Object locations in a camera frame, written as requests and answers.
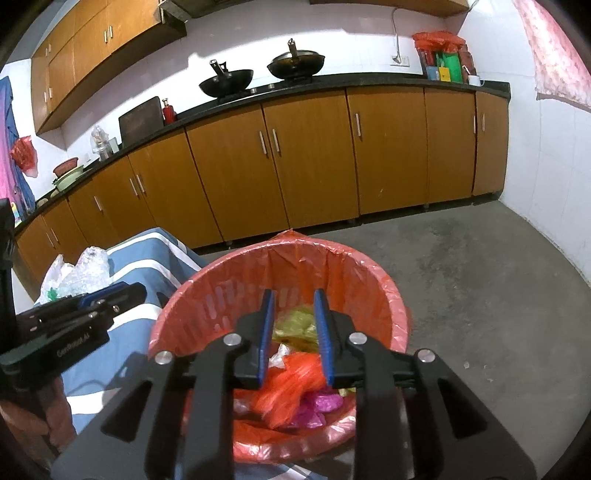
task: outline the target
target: kitchen cabinet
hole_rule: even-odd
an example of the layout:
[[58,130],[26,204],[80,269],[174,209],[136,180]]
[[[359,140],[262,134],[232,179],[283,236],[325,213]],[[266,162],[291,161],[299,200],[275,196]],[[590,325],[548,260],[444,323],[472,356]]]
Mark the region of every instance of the kitchen cabinet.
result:
[[157,0],[113,0],[106,11],[111,53],[160,23]]
[[429,203],[468,198],[476,161],[473,93],[425,89]]
[[476,92],[478,143],[474,195],[497,192],[505,184],[509,150],[509,104],[504,98]]
[[265,102],[263,111],[290,226],[359,216],[345,92]]
[[78,84],[109,56],[107,13],[96,14],[74,35],[74,77]]
[[76,265],[80,254],[90,244],[82,235],[68,202],[64,199],[51,207],[43,213],[43,220],[58,252],[64,256],[66,262]]
[[68,194],[68,205],[91,246],[107,249],[122,240],[100,202],[94,179]]
[[189,248],[222,241],[184,129],[130,153],[129,162],[156,225]]
[[200,122],[187,137],[224,240],[288,228],[260,105]]
[[76,11],[70,10],[65,14],[64,18],[53,28],[47,36],[48,38],[48,61],[52,61],[66,46],[68,41],[74,36],[74,20]]
[[347,89],[361,214],[427,203],[427,116],[419,87]]
[[73,41],[68,43],[49,63],[49,103],[55,110],[74,88],[74,50]]
[[127,157],[98,172],[92,183],[119,241],[156,226]]
[[74,33],[86,25],[91,18],[107,7],[106,0],[80,0],[73,8]]
[[36,217],[17,237],[17,246],[33,278],[41,284],[47,269],[59,254],[42,216]]
[[31,106],[35,130],[38,130],[49,116],[48,45],[49,40],[45,40],[31,58]]

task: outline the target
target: orange plastic bag on counter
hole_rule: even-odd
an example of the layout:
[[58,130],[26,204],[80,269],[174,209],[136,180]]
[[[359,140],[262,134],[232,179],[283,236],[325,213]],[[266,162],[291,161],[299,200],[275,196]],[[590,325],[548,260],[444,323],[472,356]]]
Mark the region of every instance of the orange plastic bag on counter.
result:
[[466,40],[451,32],[439,30],[436,32],[419,32],[413,35],[414,47],[417,50],[443,51],[457,53]]

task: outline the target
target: red plastic bag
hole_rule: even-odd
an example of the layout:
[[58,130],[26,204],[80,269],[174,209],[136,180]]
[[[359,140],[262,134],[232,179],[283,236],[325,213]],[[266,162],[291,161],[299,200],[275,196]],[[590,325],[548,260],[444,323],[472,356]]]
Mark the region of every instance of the red plastic bag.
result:
[[[390,276],[353,248],[287,231],[228,253],[185,282],[152,329],[149,356],[161,350],[201,351],[233,330],[242,315],[258,310],[266,288],[275,291],[277,315],[312,305],[315,289],[323,288],[330,308],[350,315],[357,329],[392,350],[406,350],[410,318]],[[355,396],[325,416],[325,427],[290,430],[281,437],[264,422],[250,421],[260,437],[251,442],[251,436],[241,437],[245,429],[235,430],[234,459],[295,462],[340,445],[355,435]],[[269,436],[273,440],[263,439]]]
[[30,135],[14,142],[10,156],[27,177],[37,178],[37,151],[33,147]]
[[413,40],[417,50],[443,51],[445,53],[457,53],[459,48],[466,44],[466,40],[445,30],[415,33]]

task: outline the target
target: blue and white striped cloth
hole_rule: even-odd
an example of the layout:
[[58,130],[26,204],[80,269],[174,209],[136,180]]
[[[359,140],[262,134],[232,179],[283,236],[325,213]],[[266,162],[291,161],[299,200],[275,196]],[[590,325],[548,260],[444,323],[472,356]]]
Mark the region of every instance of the blue and white striped cloth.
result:
[[[106,345],[62,375],[78,433],[117,393],[125,378],[142,368],[158,314],[173,293],[207,264],[160,228],[136,235],[107,252],[111,282],[140,282],[147,296],[144,304],[115,318]],[[293,465],[236,465],[236,479],[240,480],[324,478]]]

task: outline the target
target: black countertop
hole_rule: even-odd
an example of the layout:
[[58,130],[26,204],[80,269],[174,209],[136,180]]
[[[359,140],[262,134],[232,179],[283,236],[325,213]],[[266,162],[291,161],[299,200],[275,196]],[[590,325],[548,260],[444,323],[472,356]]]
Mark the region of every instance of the black countertop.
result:
[[186,127],[198,120],[202,120],[219,113],[231,111],[243,106],[251,105],[253,103],[263,102],[270,99],[281,98],[300,93],[310,93],[321,90],[333,90],[346,87],[357,86],[419,86],[429,88],[441,88],[446,90],[455,90],[457,92],[485,92],[491,95],[496,95],[507,100],[511,99],[511,86],[508,82],[495,82],[487,80],[482,87],[474,87],[464,83],[452,82],[435,82],[426,79],[423,75],[409,74],[409,73],[338,73],[334,75],[316,75],[311,79],[305,80],[285,80],[277,83],[270,83],[253,89],[244,90],[239,94],[226,97],[224,99],[211,100],[210,102],[197,105],[184,112],[177,114],[177,121],[167,125],[156,133],[144,138],[142,141],[136,142],[132,145],[124,145],[123,149],[116,154],[109,157],[105,161],[96,161],[92,163],[82,176],[70,185],[65,191],[58,193],[54,197],[38,207],[32,215],[23,220],[19,224],[15,233],[19,234],[26,226],[33,221],[33,219],[45,210],[50,208],[68,193],[83,185],[87,179],[92,177],[96,172],[110,165],[114,161],[128,155],[129,153],[143,147],[168,133],[171,133],[180,128]]

